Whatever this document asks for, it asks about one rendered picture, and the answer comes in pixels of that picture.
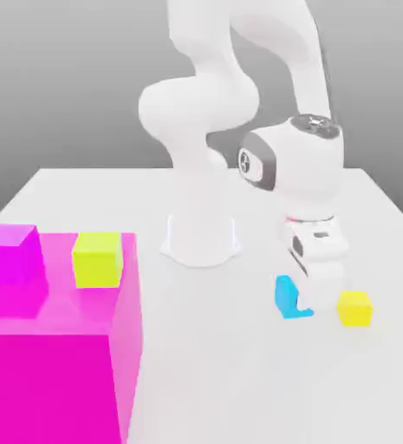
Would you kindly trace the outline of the small yellow cube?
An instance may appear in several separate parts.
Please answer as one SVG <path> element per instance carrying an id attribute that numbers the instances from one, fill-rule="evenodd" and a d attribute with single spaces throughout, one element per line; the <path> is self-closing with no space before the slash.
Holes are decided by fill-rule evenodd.
<path id="1" fill-rule="evenodd" d="M 373 303 L 365 291 L 343 291 L 338 299 L 337 310 L 343 327 L 368 327 Z"/>

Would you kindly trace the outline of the small lime cube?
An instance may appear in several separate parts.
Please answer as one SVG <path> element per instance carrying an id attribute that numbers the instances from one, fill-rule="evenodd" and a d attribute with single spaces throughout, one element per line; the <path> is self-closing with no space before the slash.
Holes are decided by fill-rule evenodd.
<path id="1" fill-rule="evenodd" d="M 118 288 L 124 260 L 119 232 L 80 232 L 72 249 L 78 289 Z"/>

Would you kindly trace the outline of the large magenta box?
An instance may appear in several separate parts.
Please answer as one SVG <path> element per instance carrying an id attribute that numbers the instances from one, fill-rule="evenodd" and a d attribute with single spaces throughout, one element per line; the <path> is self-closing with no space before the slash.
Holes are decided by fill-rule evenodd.
<path id="1" fill-rule="evenodd" d="M 45 272 L 0 287 L 0 444 L 127 444 L 142 354 L 136 237 L 120 285 L 79 290 L 73 233 L 41 236 Z"/>

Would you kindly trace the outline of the small cyan cube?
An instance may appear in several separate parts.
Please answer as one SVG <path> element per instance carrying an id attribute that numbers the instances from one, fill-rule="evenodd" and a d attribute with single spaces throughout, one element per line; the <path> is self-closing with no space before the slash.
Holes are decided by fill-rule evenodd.
<path id="1" fill-rule="evenodd" d="M 310 309 L 299 310 L 297 307 L 299 291 L 288 275 L 278 275 L 275 285 L 275 304 L 284 319 L 312 317 Z"/>

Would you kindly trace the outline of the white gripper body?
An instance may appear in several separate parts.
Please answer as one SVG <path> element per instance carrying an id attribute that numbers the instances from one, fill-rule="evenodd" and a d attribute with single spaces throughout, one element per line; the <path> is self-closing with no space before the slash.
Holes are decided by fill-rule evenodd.
<path id="1" fill-rule="evenodd" d="M 293 280 L 303 291 L 315 294 L 338 294 L 344 283 L 345 271 L 341 262 L 307 262 L 292 248 L 289 254 L 294 261 Z"/>

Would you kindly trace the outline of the small purple cube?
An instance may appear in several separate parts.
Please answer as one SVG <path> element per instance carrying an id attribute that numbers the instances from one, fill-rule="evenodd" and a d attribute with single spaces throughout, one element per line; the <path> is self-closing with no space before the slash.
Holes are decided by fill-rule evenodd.
<path id="1" fill-rule="evenodd" d="M 44 269 L 35 225 L 0 224 L 0 285 L 25 284 Z"/>

